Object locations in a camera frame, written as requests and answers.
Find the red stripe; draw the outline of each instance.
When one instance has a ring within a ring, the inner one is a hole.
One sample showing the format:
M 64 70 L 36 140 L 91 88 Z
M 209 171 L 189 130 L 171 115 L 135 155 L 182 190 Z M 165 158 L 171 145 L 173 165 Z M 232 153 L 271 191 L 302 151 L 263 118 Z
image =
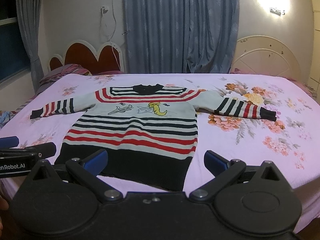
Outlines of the red stripe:
M 69 135 L 65 136 L 64 139 L 69 140 L 69 141 L 78 141 L 78 142 L 85 141 L 85 142 L 107 143 L 107 144 L 111 144 L 111 145 L 115 145 L 115 146 L 119 146 L 120 144 L 148 146 L 148 147 L 164 150 L 167 152 L 173 152 L 173 153 L 184 154 L 184 155 L 189 154 L 190 152 L 193 152 L 196 150 L 196 146 L 193 146 L 191 149 L 178 149 L 178 148 L 174 148 L 174 147 L 160 145 L 160 144 L 153 143 L 153 142 L 146 141 L 146 140 L 136 140 L 136 139 L 124 139 L 124 140 L 118 142 L 118 141 L 108 140 L 108 139 L 88 138 L 88 137 L 73 138 Z
M 257 105 L 254 105 L 253 107 L 253 111 L 252 111 L 252 118 L 257 118 Z
M 150 98 L 150 100 L 139 100 L 139 101 L 136 101 L 136 100 L 114 100 L 114 98 L 110 98 L 110 100 L 103 100 L 101 97 L 100 97 L 100 93 L 99 91 L 96 91 L 96 98 L 98 101 L 102 102 L 102 103 L 151 103 L 151 102 L 154 102 L 155 99 L 157 98 Z M 189 101 L 195 97 L 197 97 L 198 95 L 200 94 L 200 92 L 198 91 L 197 93 L 195 93 L 194 95 L 188 97 L 188 98 L 184 98 L 184 99 L 166 99 L 166 100 L 160 100 L 161 102 L 185 102 L 185 101 Z
M 98 131 L 79 131 L 79 130 L 74 130 L 71 129 L 69 130 L 70 133 L 74 134 L 92 134 L 92 135 L 100 135 L 100 136 L 105 136 L 105 137 L 118 137 L 118 138 L 123 138 L 124 136 L 128 135 L 137 135 L 137 136 L 144 136 L 148 137 L 150 139 L 160 141 L 160 142 L 165 142 L 165 143 L 177 143 L 181 145 L 192 145 L 196 142 L 196 138 L 193 140 L 180 140 L 180 139 L 175 139 L 175 138 L 161 138 L 161 137 L 153 137 L 147 133 L 144 132 L 139 132 L 135 130 L 127 131 L 126 133 L 105 133 L 105 132 L 98 132 Z
M 106 98 L 106 99 L 113 99 L 113 100 L 116 100 L 116 99 L 119 99 L 119 100 L 123 100 L 123 99 L 157 99 L 157 98 L 183 98 L 189 94 L 191 94 L 192 92 L 195 92 L 194 90 L 189 90 L 187 93 L 184 93 L 180 96 L 152 96 L 152 97 L 117 97 L 117 96 L 108 96 L 107 95 L 107 89 L 106 88 L 103 88 L 102 89 L 102 94 L 103 96 Z
M 45 113 L 43 116 L 46 116 L 49 111 L 49 104 L 45 105 Z
M 51 111 L 49 113 L 49 115 L 53 115 L 54 113 L 54 102 L 51 103 Z
M 251 106 L 250 104 L 247 104 L 247 107 L 245 108 L 244 113 L 243 113 L 244 118 L 248 118 L 250 106 Z

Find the sweater sleeve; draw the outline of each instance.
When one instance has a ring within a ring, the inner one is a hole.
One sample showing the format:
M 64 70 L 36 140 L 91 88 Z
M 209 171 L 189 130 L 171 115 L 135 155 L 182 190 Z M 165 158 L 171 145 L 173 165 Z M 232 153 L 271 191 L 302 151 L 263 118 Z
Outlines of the sweater sleeve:
M 203 108 L 224 116 L 276 121 L 276 112 L 244 101 L 222 98 L 215 91 L 202 91 L 196 97 L 192 98 L 189 103 L 192 104 L 196 110 Z
M 72 114 L 78 111 L 83 111 L 92 108 L 98 103 L 95 93 L 90 93 L 75 98 L 68 98 L 49 103 L 41 109 L 34 110 L 31 113 L 30 119 L 38 117 L 48 117 L 53 114 Z

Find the gray curtain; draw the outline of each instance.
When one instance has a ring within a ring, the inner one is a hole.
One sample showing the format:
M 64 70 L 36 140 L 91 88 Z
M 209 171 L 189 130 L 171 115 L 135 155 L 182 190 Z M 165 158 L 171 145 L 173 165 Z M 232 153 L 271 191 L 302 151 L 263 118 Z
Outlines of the gray curtain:
M 38 56 L 38 30 L 41 0 L 17 0 L 17 18 L 22 41 L 30 58 L 31 77 L 34 90 L 39 88 L 43 70 Z
M 124 0 L 129 73 L 228 73 L 239 0 Z

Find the red headboard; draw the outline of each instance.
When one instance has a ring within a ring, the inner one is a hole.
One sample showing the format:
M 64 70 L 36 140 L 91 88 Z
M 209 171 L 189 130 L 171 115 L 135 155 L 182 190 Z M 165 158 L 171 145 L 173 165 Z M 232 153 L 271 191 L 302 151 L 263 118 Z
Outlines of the red headboard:
M 92 74 L 123 69 L 123 56 L 120 48 L 112 43 L 103 44 L 98 51 L 86 41 L 76 40 L 69 46 L 64 55 L 55 54 L 49 67 L 54 70 L 67 64 L 79 64 L 89 70 Z

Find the white headboard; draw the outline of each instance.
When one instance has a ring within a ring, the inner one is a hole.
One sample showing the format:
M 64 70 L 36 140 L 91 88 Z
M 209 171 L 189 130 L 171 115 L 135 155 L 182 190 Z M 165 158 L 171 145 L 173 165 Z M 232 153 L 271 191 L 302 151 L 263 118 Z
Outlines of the white headboard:
M 267 36 L 249 36 L 239 39 L 232 62 L 245 74 L 281 76 L 301 81 L 299 63 L 282 42 Z

